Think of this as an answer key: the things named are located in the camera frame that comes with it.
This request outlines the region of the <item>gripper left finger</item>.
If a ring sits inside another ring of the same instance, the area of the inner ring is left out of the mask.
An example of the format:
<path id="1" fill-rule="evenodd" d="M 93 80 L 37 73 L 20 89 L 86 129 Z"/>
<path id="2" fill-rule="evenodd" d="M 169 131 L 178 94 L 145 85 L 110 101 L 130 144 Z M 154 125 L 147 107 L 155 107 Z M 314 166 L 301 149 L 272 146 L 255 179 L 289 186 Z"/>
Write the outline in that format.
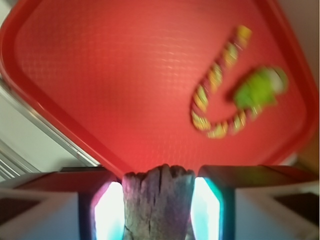
<path id="1" fill-rule="evenodd" d="M 106 169 L 27 173 L 0 184 L 3 240 L 116 240 L 118 180 Z"/>

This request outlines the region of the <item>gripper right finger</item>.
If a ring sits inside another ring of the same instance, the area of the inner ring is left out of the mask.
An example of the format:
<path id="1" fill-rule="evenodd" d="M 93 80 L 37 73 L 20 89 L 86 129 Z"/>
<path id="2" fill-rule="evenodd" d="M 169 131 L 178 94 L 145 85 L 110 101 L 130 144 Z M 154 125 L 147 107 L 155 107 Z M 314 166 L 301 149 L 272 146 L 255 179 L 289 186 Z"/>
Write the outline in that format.
<path id="1" fill-rule="evenodd" d="M 204 165 L 197 176 L 199 240 L 317 240 L 320 182 L 287 165 Z"/>

